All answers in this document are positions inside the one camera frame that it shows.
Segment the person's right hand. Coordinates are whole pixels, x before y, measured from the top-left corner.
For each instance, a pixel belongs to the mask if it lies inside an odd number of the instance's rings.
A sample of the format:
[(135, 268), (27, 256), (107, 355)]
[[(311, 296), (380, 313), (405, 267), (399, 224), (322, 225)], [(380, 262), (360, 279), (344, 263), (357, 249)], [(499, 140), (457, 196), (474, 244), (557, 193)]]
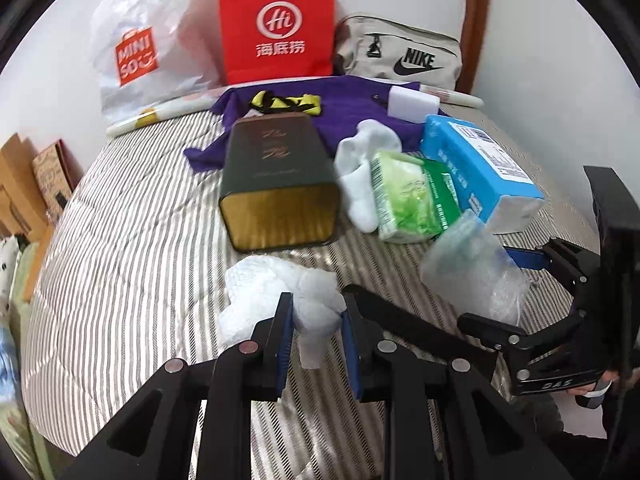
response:
[(583, 408), (597, 408), (603, 401), (605, 393), (614, 385), (620, 375), (612, 370), (607, 370), (603, 375), (592, 384), (582, 385), (567, 390), (570, 396), (578, 396), (580, 401), (578, 404)]

